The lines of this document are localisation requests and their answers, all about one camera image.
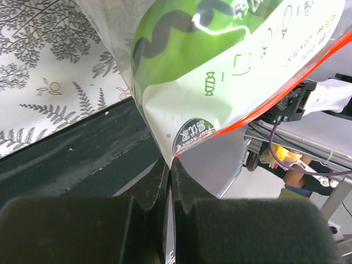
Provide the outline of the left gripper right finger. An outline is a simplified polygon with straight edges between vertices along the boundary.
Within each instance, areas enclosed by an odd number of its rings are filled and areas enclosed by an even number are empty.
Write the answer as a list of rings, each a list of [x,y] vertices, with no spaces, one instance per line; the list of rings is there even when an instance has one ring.
[[[177,263],[344,263],[307,199],[219,199],[178,158],[170,179]]]

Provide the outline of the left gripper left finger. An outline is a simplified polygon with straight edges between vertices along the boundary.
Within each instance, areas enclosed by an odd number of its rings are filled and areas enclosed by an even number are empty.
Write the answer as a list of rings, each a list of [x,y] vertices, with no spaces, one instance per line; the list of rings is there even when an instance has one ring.
[[[118,196],[17,197],[1,208],[1,263],[165,263],[169,168]]]

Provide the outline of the clear zip top bag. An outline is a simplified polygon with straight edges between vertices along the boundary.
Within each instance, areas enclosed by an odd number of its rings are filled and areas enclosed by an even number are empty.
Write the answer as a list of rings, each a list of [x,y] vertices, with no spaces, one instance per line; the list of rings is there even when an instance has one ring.
[[[241,171],[246,126],[351,41],[351,1],[280,1],[245,39],[176,80],[141,89],[132,54],[141,19],[155,1],[79,1],[164,160],[222,196]]]

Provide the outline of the green fake melon black stripes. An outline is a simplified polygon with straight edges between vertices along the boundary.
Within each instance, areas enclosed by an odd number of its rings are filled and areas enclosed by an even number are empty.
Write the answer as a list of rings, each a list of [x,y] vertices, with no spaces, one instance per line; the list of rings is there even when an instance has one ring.
[[[133,78],[141,89],[194,70],[252,34],[280,1],[155,1],[135,33]]]

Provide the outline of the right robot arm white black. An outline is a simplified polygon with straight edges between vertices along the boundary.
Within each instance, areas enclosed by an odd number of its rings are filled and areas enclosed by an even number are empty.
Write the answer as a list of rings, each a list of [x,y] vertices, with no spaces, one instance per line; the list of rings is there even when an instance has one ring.
[[[280,125],[314,112],[351,120],[351,76],[337,73],[322,82],[305,79],[258,120]]]

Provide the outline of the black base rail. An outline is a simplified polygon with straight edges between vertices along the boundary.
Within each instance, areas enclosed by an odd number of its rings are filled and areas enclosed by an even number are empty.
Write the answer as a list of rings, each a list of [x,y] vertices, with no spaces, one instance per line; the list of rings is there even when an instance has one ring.
[[[127,99],[1,159],[1,203],[19,196],[111,196],[160,156]]]

